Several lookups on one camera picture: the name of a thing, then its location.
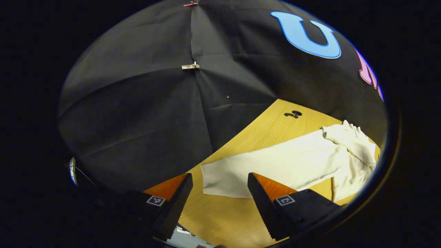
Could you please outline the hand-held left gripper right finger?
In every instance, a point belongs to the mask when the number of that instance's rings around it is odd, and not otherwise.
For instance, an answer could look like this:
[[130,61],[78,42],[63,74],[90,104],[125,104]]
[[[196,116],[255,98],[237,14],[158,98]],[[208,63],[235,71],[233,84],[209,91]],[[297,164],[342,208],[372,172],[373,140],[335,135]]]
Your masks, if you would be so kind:
[[311,189],[294,190],[258,173],[248,174],[247,187],[274,240],[294,238],[339,215],[339,205]]

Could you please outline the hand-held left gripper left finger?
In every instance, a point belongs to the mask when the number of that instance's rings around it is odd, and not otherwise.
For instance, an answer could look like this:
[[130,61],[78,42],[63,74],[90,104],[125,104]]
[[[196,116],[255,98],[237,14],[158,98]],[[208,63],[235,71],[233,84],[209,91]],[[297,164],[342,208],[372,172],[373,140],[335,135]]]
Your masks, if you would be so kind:
[[120,192],[99,184],[109,221],[109,235],[116,242],[166,241],[172,237],[193,188],[191,173],[183,173],[147,190]]

